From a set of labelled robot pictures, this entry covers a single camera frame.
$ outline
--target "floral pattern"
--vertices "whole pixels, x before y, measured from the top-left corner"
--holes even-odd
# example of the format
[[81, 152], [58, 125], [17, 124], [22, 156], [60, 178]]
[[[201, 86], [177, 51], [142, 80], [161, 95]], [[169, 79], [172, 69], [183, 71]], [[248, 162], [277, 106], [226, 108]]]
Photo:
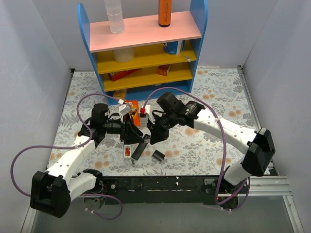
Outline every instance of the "floral pattern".
[[[78, 100], [90, 93], [101, 93], [94, 72], [75, 72], [56, 134], [54, 145], [70, 146], [77, 136], [81, 123], [76, 114]], [[208, 69], [200, 67], [195, 76], [192, 94], [205, 100], [217, 114], [245, 127], [255, 129], [255, 122], [249, 109], [238, 71], [234, 68]], [[184, 103], [191, 100], [179, 95]], [[92, 96], [80, 106], [83, 119], [90, 117], [94, 104], [105, 102], [101, 96]], [[159, 109], [156, 100], [148, 102], [153, 109]], [[117, 112], [117, 106], [110, 106], [110, 112]], [[227, 146], [226, 165], [238, 161], [242, 154], [233, 146]], [[151, 155], [155, 150], [165, 154], [160, 163]], [[65, 150], [53, 149], [48, 167], [57, 162]], [[140, 159], [132, 164], [123, 158], [123, 144], [118, 135], [107, 134], [80, 165], [77, 172], [87, 168], [101, 171], [105, 176], [151, 176], [151, 175], [216, 175], [222, 162], [222, 141], [206, 132], [184, 126], [170, 130], [170, 137], [155, 145], [147, 145]]]

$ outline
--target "orange package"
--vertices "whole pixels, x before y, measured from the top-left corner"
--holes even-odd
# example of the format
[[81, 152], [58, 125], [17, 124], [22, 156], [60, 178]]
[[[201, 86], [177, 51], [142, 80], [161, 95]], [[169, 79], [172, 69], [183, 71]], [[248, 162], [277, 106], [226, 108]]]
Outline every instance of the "orange package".
[[130, 112], [130, 116], [133, 120], [133, 123], [137, 126], [140, 127], [140, 118], [138, 114], [139, 110], [139, 105], [137, 100], [125, 100], [124, 102], [129, 103], [130, 106], [132, 107], [132, 111]]

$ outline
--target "gray wall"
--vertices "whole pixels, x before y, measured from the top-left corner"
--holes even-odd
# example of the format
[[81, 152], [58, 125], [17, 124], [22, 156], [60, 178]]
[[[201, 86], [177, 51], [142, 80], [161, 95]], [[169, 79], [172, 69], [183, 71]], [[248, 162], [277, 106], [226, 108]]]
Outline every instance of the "gray wall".
[[[92, 69], [79, 32], [75, 7], [82, 2], [91, 22], [107, 20], [103, 0], [33, 0], [70, 68]], [[123, 17], [155, 15], [158, 0], [121, 0]], [[243, 65], [277, 0], [209, 0], [200, 65]], [[173, 11], [190, 0], [174, 0]]]
[[[70, 70], [31, 0], [0, 0], [0, 232], [20, 232], [30, 199], [10, 179], [13, 157], [24, 147], [52, 144]], [[15, 174], [30, 192], [49, 150], [26, 152]]]
[[279, 0], [245, 73], [261, 125], [272, 131], [277, 170], [287, 175], [305, 232], [311, 232], [311, 1]]

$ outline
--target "orange can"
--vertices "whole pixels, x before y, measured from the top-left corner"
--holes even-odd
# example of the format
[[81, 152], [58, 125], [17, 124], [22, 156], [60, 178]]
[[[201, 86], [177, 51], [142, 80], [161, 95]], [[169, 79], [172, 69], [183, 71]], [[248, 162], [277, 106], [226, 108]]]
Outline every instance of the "orange can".
[[159, 0], [159, 25], [168, 27], [171, 24], [172, 0]]

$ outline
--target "clear plastic bottle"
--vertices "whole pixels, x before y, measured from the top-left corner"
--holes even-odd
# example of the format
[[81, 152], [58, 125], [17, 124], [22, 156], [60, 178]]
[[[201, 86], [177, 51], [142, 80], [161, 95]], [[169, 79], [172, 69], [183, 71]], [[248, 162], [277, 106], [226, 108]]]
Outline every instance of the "clear plastic bottle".
[[104, 0], [107, 16], [110, 22], [110, 30], [114, 34], [124, 32], [124, 22], [120, 0]]

